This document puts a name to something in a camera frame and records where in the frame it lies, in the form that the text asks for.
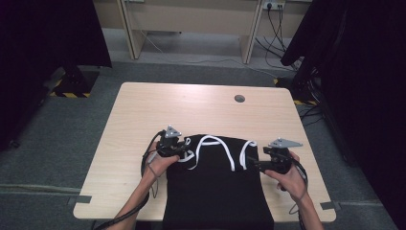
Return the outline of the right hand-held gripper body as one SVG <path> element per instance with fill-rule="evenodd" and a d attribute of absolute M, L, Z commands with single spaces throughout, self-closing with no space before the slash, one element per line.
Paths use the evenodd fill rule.
<path fill-rule="evenodd" d="M 299 166 L 300 163 L 290 154 L 290 148 L 301 147 L 302 144 L 291 140 L 278 138 L 272 141 L 267 147 L 263 148 L 263 152 L 271 157 L 270 161 L 265 161 L 262 164 L 270 164 L 271 171 L 276 173 L 287 173 L 291 165 Z"/>

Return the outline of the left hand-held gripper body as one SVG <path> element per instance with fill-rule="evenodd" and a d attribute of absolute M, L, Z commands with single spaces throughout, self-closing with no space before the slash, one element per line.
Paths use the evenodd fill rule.
<path fill-rule="evenodd" d="M 166 129 L 160 131 L 160 140 L 156 146 L 158 154 L 161 157 L 182 156 L 185 149 L 184 144 L 179 143 L 179 137 L 181 135 L 182 133 L 173 126 L 168 126 Z"/>

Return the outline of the black white-trimmed tank top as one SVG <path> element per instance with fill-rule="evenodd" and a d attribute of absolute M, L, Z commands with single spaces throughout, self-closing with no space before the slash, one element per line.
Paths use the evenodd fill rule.
<path fill-rule="evenodd" d="M 251 140 L 197 134 L 167 169 L 165 230 L 273 230 Z"/>

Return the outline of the person's left hand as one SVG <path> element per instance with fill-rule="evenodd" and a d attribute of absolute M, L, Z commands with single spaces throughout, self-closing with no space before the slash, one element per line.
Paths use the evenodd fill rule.
<path fill-rule="evenodd" d="M 177 155 L 171 157 L 162 157 L 156 150 L 157 143 L 153 142 L 147 152 L 146 167 L 143 179 L 148 183 L 155 182 L 167 168 L 179 160 Z"/>

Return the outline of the person's right hand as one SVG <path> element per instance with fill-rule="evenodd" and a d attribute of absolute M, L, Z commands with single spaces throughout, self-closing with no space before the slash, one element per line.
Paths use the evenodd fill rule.
<path fill-rule="evenodd" d="M 278 182 L 277 188 L 288 192 L 297 205 L 300 205 L 305 200 L 307 194 L 305 181 L 294 164 L 291 165 L 287 173 L 266 170 L 265 174 L 275 179 Z"/>

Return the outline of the black hazard-striped stand base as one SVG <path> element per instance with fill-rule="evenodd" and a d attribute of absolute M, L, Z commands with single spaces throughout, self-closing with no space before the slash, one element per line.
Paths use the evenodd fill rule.
<path fill-rule="evenodd" d="M 56 82 L 51 96 L 63 98 L 88 98 L 100 72 L 81 70 L 78 66 L 68 69 Z"/>
<path fill-rule="evenodd" d="M 295 104 L 317 105 L 319 103 L 307 86 L 295 88 L 292 78 L 275 78 L 274 84 L 276 87 L 287 89 Z"/>

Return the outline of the black curtain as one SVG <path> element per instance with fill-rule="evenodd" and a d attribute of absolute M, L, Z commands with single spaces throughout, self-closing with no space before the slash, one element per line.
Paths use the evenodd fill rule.
<path fill-rule="evenodd" d="M 8 148 L 62 68 L 111 65 L 93 0 L 0 0 L 0 151 Z"/>
<path fill-rule="evenodd" d="M 312 0 L 282 58 L 322 104 L 398 230 L 406 230 L 406 0 Z"/>

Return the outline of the beige wooden desk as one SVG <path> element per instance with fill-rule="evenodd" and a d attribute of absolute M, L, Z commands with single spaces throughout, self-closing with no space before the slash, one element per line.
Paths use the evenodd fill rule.
<path fill-rule="evenodd" d="M 142 53 L 149 32 L 237 35 L 241 59 L 250 62 L 255 38 L 296 33 L 313 0 L 285 0 L 282 11 L 262 7 L 263 0 L 93 0 L 101 26 L 122 29 L 132 59 Z"/>

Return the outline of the white wall power socket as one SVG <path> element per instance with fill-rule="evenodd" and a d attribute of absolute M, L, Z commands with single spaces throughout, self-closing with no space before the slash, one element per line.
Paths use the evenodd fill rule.
<path fill-rule="evenodd" d="M 263 0 L 262 7 L 269 11 L 282 11 L 285 0 Z"/>

